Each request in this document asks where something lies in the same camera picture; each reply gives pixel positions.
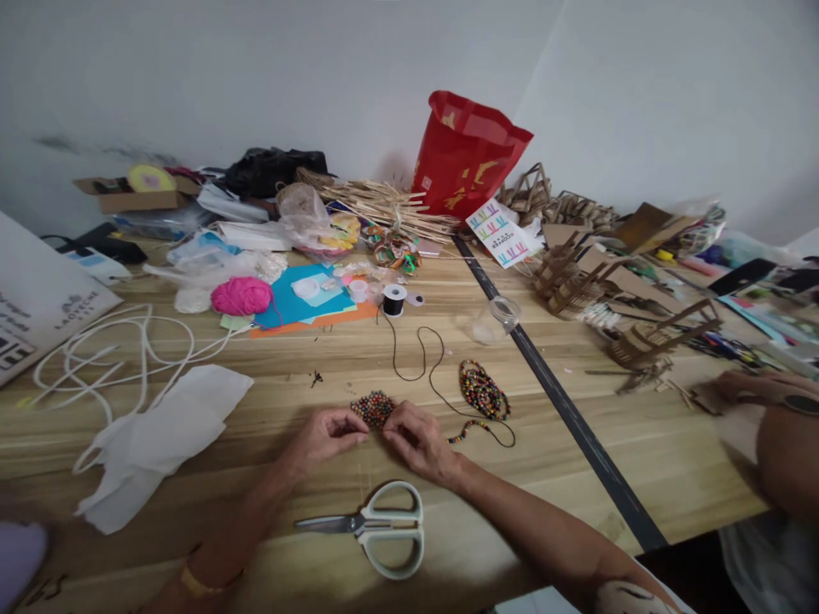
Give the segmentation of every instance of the gold bracelet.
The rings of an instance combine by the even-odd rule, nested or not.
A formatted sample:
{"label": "gold bracelet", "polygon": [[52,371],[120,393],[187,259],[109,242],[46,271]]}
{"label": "gold bracelet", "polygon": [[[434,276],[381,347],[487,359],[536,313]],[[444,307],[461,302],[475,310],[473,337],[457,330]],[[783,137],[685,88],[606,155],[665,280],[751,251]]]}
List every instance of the gold bracelet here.
{"label": "gold bracelet", "polygon": [[[199,549],[199,546],[194,548],[194,552]],[[212,597],[213,595],[218,595],[224,593],[228,588],[232,587],[236,584],[236,581],[239,580],[245,573],[245,570],[242,569],[233,580],[225,584],[223,587],[209,587],[205,584],[202,584],[199,580],[196,579],[193,572],[188,567],[188,560],[185,559],[185,565],[182,568],[182,575],[180,576],[180,580],[182,581],[182,585],[185,587],[185,590],[188,591],[191,597],[194,599],[206,599],[207,597]]]}

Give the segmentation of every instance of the hand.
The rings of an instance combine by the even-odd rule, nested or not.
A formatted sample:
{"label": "hand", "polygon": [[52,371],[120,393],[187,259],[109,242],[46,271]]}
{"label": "hand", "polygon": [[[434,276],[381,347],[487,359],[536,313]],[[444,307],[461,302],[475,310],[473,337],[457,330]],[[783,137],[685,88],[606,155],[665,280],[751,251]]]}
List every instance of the hand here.
{"label": "hand", "polygon": [[726,371],[717,378],[717,388],[732,403],[776,405],[785,395],[819,397],[819,384],[799,375]]}
{"label": "hand", "polygon": [[392,412],[382,434],[415,473],[438,486],[454,487],[462,457],[452,451],[431,415],[404,401]]}
{"label": "hand", "polygon": [[368,437],[369,428],[351,409],[322,409],[301,427],[278,463],[283,463],[287,472],[304,477],[315,465],[354,448]]}

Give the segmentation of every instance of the red bag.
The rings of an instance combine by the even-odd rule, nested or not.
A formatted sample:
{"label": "red bag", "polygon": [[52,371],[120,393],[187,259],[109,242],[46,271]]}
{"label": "red bag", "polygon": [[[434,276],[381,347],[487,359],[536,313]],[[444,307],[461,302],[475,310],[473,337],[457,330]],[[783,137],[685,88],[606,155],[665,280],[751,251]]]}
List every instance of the red bag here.
{"label": "red bag", "polygon": [[427,193],[425,213],[466,219],[495,195],[534,135],[452,92],[434,91],[429,106],[412,191]]}

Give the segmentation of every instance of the black strip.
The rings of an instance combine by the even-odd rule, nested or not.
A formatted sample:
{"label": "black strip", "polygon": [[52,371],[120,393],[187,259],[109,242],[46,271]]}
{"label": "black strip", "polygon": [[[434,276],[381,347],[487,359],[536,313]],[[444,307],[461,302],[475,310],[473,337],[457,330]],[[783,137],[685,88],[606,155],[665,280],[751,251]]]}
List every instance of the black strip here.
{"label": "black strip", "polygon": [[[489,299],[495,298],[498,295],[495,284],[492,283],[480,263],[472,257],[473,254],[469,246],[457,237],[455,237],[455,245],[461,255],[465,257],[469,268],[475,275],[475,279],[484,289],[486,297]],[[668,541],[651,519],[651,516],[648,515],[646,508],[637,499],[637,495],[634,494],[629,483],[625,481],[623,474],[620,473],[614,461],[597,440],[594,432],[584,420],[578,408],[575,407],[572,399],[563,390],[563,386],[557,380],[555,374],[552,373],[549,365],[546,364],[546,361],[537,351],[522,326],[516,326],[512,330],[512,339],[518,345],[520,353],[529,363],[529,367],[537,376],[546,394],[549,395],[549,399],[574,436],[574,440],[583,450],[586,460],[595,470],[608,495],[614,501],[614,505],[623,515],[631,532],[634,533],[634,537],[640,542],[642,549],[645,552],[650,552],[668,546]]]}

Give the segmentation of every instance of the tag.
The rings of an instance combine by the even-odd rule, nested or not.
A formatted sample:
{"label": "tag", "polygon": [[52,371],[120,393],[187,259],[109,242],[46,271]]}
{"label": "tag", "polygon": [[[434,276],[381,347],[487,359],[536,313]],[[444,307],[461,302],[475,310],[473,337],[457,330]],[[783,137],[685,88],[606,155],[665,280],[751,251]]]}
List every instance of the tag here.
{"label": "tag", "polygon": [[534,253],[525,230],[504,215],[495,199],[467,217],[467,223],[504,269]]}

